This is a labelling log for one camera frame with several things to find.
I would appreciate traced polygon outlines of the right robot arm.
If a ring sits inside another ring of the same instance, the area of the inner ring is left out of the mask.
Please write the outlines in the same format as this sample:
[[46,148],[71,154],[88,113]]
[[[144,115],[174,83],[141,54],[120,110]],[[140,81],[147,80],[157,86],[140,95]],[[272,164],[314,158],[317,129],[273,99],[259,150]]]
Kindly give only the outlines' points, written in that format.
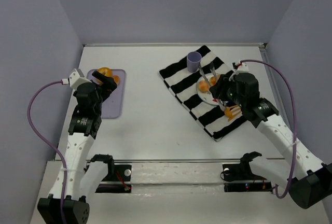
[[303,209],[331,195],[331,164],[311,153],[285,124],[277,108],[260,97],[259,83],[253,74],[222,74],[210,92],[218,100],[238,105],[242,116],[275,146],[290,165],[290,169],[283,169],[258,156],[248,163],[253,174],[287,190],[292,200]]

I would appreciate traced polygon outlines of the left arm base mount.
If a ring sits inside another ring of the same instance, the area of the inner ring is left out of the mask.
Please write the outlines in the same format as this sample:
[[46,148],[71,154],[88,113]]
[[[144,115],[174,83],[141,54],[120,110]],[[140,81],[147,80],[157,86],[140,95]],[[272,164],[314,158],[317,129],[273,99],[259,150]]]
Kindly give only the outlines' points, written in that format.
[[96,189],[96,193],[131,193],[131,164],[115,164],[112,174],[108,174]]

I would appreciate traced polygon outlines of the large orange bread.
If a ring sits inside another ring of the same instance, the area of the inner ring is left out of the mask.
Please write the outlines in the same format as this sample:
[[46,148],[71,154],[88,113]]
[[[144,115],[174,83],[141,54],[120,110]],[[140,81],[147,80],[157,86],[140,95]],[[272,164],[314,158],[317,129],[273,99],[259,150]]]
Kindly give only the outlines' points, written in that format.
[[211,86],[214,86],[217,81],[219,80],[220,78],[220,74],[217,74],[216,76],[212,75],[210,78],[209,78],[209,83]]

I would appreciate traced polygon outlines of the small golden bread roll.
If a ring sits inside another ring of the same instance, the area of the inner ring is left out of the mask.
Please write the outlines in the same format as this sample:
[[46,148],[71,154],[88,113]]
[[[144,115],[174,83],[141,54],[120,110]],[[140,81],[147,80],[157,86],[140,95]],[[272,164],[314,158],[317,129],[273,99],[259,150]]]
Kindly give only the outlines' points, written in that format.
[[207,93],[209,91],[209,88],[210,86],[206,81],[202,80],[198,82],[198,89],[200,92]]

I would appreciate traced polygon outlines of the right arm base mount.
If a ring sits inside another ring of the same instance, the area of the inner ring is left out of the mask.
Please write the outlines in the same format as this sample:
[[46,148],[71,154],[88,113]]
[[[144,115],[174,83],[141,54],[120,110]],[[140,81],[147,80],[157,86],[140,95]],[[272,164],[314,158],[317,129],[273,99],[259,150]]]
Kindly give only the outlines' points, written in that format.
[[224,191],[231,192],[273,192],[274,187],[265,178],[252,173],[250,162],[261,154],[254,151],[246,153],[238,163],[223,165],[220,178],[224,181]]

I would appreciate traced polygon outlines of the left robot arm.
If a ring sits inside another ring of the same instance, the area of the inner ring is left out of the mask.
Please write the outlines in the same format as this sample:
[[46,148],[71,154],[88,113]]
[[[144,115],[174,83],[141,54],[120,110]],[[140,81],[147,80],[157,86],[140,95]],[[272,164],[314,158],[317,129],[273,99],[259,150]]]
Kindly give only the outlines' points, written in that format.
[[102,104],[117,88],[108,68],[93,71],[93,80],[75,69],[62,85],[69,85],[77,100],[70,125],[66,151],[60,154],[62,165],[46,198],[38,201],[37,209],[45,223],[87,223],[88,199],[102,179],[113,175],[111,155],[95,155],[87,162],[88,153],[102,123]]

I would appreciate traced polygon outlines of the metal food tongs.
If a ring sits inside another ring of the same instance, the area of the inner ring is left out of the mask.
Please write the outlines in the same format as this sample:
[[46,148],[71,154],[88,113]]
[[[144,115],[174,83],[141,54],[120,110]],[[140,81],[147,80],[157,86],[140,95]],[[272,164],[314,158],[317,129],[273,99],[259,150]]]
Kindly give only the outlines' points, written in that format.
[[[199,72],[200,72],[201,76],[203,77],[203,79],[205,80],[205,82],[208,84],[208,88],[210,88],[211,87],[210,81],[207,79],[205,73],[203,72],[201,63],[199,63],[198,69],[199,69]],[[216,99],[216,100],[217,100],[217,103],[219,104],[220,108],[222,110],[225,110],[226,109],[226,104],[224,102],[222,102],[221,100],[219,100],[219,99]]]

